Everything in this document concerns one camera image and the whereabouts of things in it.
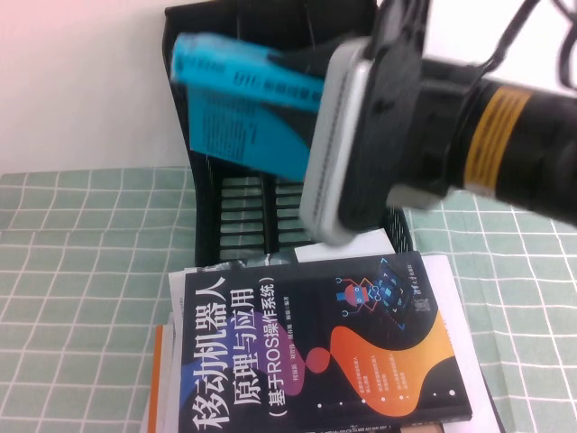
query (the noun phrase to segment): grid pattern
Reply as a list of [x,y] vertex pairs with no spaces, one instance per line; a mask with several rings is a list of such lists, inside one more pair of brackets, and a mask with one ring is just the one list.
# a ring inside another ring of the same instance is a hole
[[577,232],[465,192],[407,212],[415,247],[450,258],[507,431],[577,431]]
[[[138,431],[195,206],[188,168],[0,178],[0,431]],[[466,193],[407,214],[450,257],[507,431],[577,431],[577,232]]]
[[189,169],[0,179],[0,431],[137,432],[167,272],[194,264]]

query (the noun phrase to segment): robot illustration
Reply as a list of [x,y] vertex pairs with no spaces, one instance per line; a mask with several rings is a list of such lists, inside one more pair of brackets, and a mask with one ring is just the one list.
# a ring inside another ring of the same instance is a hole
[[360,314],[362,311],[371,314],[381,305],[399,327],[404,328],[403,322],[412,299],[412,290],[404,287],[387,259],[381,259],[374,279],[365,277],[361,282],[356,282],[350,278],[339,277],[335,282],[347,284],[342,292],[336,293],[337,300],[345,301],[355,308],[344,309],[343,317]]

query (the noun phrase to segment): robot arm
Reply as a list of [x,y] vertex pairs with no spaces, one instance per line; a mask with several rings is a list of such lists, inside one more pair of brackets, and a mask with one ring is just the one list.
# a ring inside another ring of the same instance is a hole
[[[577,99],[485,78],[539,0],[526,0],[481,65],[423,60],[428,0],[385,0],[370,38],[334,52],[300,215],[328,244],[467,189],[577,225]],[[560,49],[570,80],[577,15]]]

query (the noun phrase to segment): blue object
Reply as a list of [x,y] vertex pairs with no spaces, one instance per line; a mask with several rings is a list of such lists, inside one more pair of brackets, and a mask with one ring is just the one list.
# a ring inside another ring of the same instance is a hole
[[255,170],[303,181],[309,149],[261,105],[200,88],[188,90],[190,147]]
[[325,82],[277,66],[269,54],[281,55],[212,33],[181,34],[174,44],[170,78],[186,86],[317,113]]

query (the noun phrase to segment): black storage rack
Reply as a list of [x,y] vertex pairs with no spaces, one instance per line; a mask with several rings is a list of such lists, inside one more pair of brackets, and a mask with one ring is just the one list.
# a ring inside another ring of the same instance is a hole
[[[374,0],[213,0],[169,7],[162,40],[165,68],[169,74],[181,32],[215,32],[285,51],[348,32],[369,34],[375,12]],[[174,83],[170,89],[195,181],[196,266],[312,244],[298,219],[302,184],[190,150],[187,94]],[[402,210],[388,209],[380,227],[397,252],[412,250]]]

